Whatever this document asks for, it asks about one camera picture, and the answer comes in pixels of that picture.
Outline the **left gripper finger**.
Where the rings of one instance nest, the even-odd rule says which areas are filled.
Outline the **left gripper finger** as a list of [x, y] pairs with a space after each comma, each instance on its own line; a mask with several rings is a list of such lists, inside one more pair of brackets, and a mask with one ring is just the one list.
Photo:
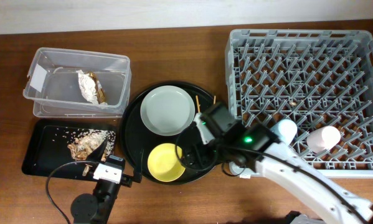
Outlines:
[[143, 156], [144, 149], [142, 148], [138, 155], [135, 156], [135, 168], [133, 171], [133, 182], [141, 183], [143, 178]]
[[86, 160], [92, 162], [100, 162], [106, 149], [108, 139], [105, 139], [92, 153], [90, 153]]

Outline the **food scraps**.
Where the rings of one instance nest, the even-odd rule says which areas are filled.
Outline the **food scraps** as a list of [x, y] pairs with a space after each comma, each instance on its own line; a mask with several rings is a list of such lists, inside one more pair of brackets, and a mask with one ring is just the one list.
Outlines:
[[84, 161], [105, 139], [108, 142], [101, 161], [113, 154], [116, 139], [114, 131], [48, 126], [36, 147], [32, 170], [49, 175], [63, 164]]

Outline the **yellow bowl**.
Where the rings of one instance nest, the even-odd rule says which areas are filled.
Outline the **yellow bowl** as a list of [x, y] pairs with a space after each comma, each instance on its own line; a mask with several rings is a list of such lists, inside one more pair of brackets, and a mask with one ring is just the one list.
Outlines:
[[179, 162], [182, 149], [172, 143], [157, 145], [148, 156], [150, 174], [161, 182], [172, 182], [180, 178], [186, 168]]

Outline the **grey plate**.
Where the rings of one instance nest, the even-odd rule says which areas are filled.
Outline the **grey plate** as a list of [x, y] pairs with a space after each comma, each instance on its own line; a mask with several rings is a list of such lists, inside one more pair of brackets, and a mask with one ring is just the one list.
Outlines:
[[151, 90], [142, 100], [143, 124], [160, 136], [177, 135], [193, 121], [196, 109], [191, 96], [182, 88], [164, 85]]

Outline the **gold candy wrapper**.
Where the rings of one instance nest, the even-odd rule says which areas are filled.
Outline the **gold candy wrapper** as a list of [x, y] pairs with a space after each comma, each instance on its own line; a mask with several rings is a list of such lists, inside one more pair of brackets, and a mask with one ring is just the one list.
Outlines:
[[87, 76], [91, 78], [95, 83], [95, 87], [90, 88], [90, 102], [94, 104], [105, 105], [106, 95], [97, 76], [93, 72], [87, 73]]

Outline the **blue cup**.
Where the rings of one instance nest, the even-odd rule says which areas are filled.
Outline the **blue cup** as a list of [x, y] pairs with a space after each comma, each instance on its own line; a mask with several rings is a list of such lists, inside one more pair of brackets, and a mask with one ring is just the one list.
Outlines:
[[275, 133], [281, 141], [290, 145], [296, 136], [297, 125], [294, 121], [290, 119], [283, 119], [277, 122], [274, 126], [270, 128], [270, 131]]

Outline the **white tissue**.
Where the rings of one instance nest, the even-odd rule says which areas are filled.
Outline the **white tissue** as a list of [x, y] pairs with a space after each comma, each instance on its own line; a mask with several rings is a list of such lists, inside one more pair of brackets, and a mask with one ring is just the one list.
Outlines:
[[93, 78], [82, 70], [77, 70], [76, 72], [78, 74], [78, 85], [82, 96], [90, 103], [95, 105], [99, 104], [96, 89], [97, 84]]

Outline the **pink cup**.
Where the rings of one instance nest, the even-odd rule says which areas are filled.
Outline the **pink cup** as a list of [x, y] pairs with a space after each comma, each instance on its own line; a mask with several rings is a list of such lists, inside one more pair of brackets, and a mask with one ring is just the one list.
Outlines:
[[341, 140], [341, 133], [334, 126], [325, 126], [311, 132], [306, 138], [309, 149], [319, 153], [325, 149], [332, 149]]

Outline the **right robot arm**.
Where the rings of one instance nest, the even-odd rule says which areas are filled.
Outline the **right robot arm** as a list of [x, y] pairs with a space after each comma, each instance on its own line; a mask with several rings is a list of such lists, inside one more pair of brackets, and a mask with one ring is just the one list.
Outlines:
[[232, 161], [282, 186], [325, 223], [373, 223], [373, 203], [325, 177], [262, 124], [246, 128], [222, 103], [194, 116], [193, 128], [213, 149], [214, 162]]

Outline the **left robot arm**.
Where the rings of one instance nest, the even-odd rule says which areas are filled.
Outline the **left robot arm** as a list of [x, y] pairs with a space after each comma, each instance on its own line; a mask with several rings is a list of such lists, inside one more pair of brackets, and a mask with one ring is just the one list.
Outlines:
[[97, 184], [92, 194], [81, 194], [72, 202], [70, 211], [74, 223], [106, 223], [120, 187], [131, 187], [132, 183], [142, 181], [142, 174], [137, 170], [133, 175], [123, 173], [126, 164], [123, 158], [109, 155], [102, 161], [107, 143], [104, 140], [87, 156], [83, 176], [92, 177]]

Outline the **grey dishwasher rack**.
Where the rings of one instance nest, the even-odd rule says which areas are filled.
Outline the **grey dishwasher rack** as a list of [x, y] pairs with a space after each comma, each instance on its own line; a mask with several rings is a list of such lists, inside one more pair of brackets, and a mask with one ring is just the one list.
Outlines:
[[[373, 179], [373, 36], [365, 30], [235, 29], [225, 49], [229, 111], [245, 126], [297, 125], [291, 146], [327, 177]], [[334, 126], [319, 153], [308, 135]]]

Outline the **black rectangular tray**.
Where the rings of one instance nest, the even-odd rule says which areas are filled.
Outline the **black rectangular tray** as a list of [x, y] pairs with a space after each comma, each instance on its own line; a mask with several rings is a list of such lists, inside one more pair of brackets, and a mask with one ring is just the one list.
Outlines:
[[21, 170], [27, 175], [47, 177], [57, 167], [74, 162], [68, 145], [85, 136], [107, 139], [106, 152], [114, 153], [116, 129], [105, 123], [83, 123], [41, 119], [35, 126]]

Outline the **round black tray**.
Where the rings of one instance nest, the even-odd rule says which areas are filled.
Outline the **round black tray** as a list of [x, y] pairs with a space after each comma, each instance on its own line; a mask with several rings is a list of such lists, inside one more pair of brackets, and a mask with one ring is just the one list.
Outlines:
[[148, 156], [150, 152], [157, 146], [163, 143], [175, 143], [177, 135], [173, 136], [160, 136], [151, 132], [142, 122], [140, 115], [140, 108], [143, 98], [153, 89], [164, 86], [172, 85], [185, 90], [192, 98], [196, 95], [199, 96], [199, 103], [201, 111], [207, 110], [213, 105], [214, 95], [209, 93], [207, 90], [188, 82], [180, 81], [169, 81], [161, 82], [143, 90], [134, 100], [129, 103], [123, 114], [123, 119], [120, 126], [119, 142], [121, 150], [126, 156], [126, 160], [135, 168], [135, 156], [143, 148], [143, 177], [153, 182], [164, 184], [164, 185], [181, 185], [189, 182], [193, 182], [201, 177], [205, 176], [210, 170], [202, 172], [186, 169], [183, 175], [172, 182], [161, 182], [156, 180], [148, 170]]

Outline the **clear plastic bin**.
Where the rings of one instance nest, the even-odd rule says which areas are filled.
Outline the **clear plastic bin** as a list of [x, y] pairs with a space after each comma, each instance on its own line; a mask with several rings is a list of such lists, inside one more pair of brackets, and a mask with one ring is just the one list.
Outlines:
[[[93, 72], [103, 87], [105, 105], [88, 102], [78, 71]], [[130, 98], [131, 61], [127, 56], [42, 47], [30, 65], [23, 96], [39, 118], [120, 118]]]

